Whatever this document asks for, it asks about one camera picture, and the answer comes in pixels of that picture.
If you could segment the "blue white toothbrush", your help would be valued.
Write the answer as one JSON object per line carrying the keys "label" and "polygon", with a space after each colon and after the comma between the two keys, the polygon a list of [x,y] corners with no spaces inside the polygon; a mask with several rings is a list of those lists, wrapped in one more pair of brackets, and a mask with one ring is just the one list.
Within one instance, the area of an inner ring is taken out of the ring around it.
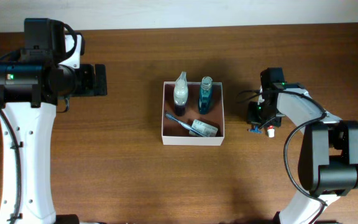
{"label": "blue white toothbrush", "polygon": [[184,123],[182,121],[180,121],[179,119],[177,119],[176,117],[174,117],[174,115],[170,114],[170,113],[165,113],[164,116],[172,121],[176,121],[178,124],[180,124],[182,127],[184,127],[185,129],[192,131],[193,133],[195,133],[198,136],[201,137],[206,137],[205,134],[203,134],[202,132],[196,130],[195,128],[192,128],[189,124]]}

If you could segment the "purple spray bottle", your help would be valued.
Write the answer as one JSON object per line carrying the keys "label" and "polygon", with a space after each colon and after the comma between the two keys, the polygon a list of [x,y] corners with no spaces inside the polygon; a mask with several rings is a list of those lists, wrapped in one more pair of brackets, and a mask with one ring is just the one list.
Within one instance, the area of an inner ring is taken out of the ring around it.
{"label": "purple spray bottle", "polygon": [[180,76],[175,81],[173,91],[174,112],[177,116],[185,114],[185,108],[188,101],[188,84],[186,80],[186,72],[181,72]]}

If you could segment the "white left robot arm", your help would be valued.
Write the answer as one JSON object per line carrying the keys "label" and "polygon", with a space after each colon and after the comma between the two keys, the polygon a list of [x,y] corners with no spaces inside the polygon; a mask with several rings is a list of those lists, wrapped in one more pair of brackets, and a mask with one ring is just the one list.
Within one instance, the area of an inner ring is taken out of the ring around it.
{"label": "white left robot arm", "polygon": [[107,95],[106,67],[80,62],[84,38],[61,21],[27,18],[24,34],[24,47],[0,58],[0,223],[78,223],[53,205],[53,123],[59,100]]}

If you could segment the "green white soap box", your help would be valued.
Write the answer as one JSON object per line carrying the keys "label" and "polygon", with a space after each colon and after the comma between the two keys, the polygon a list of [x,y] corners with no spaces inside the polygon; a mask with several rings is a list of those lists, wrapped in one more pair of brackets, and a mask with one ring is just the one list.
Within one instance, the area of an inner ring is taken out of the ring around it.
{"label": "green white soap box", "polygon": [[193,121],[191,127],[206,137],[216,137],[218,132],[218,128],[197,119]]}

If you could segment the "Colgate toothpaste tube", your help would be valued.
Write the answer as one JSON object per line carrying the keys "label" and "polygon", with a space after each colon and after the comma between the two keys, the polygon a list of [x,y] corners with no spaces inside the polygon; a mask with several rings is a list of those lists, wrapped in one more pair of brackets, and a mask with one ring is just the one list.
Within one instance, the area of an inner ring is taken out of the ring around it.
{"label": "Colgate toothpaste tube", "polygon": [[269,138],[274,138],[275,137],[275,129],[274,129],[274,127],[272,125],[270,125],[267,128],[267,134],[268,134]]}

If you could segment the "blue disposable razor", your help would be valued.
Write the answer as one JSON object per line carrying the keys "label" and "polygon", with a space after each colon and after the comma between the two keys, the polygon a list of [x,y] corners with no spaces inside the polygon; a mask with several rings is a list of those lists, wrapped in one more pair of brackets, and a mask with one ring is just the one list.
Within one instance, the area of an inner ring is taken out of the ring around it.
{"label": "blue disposable razor", "polygon": [[248,132],[250,133],[257,133],[257,134],[261,134],[262,131],[259,129],[258,126],[254,126],[252,125],[250,129],[248,129]]}

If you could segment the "teal mouthwash bottle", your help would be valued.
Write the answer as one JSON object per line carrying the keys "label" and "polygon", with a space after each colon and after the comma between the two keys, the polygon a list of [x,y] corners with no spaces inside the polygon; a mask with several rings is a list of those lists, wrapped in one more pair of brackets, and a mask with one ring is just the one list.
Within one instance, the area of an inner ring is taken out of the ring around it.
{"label": "teal mouthwash bottle", "polygon": [[213,94],[213,79],[211,77],[203,77],[200,84],[198,111],[200,114],[207,114],[211,104]]}

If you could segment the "white cardboard box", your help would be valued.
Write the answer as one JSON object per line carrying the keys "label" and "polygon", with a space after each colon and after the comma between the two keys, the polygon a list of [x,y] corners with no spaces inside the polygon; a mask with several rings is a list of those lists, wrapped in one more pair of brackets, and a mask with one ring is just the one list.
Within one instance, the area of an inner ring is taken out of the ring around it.
{"label": "white cardboard box", "polygon": [[224,100],[223,84],[221,82],[213,83],[212,107],[207,114],[199,114],[199,82],[188,83],[188,102],[185,108],[185,114],[178,116],[177,119],[191,125],[195,119],[214,126],[218,129],[214,137],[196,137],[189,134],[176,121],[168,119],[164,114],[174,115],[173,90],[174,82],[165,82],[163,84],[163,106],[162,106],[162,127],[161,136],[164,145],[182,145],[182,146],[220,146],[225,137],[224,121]]}

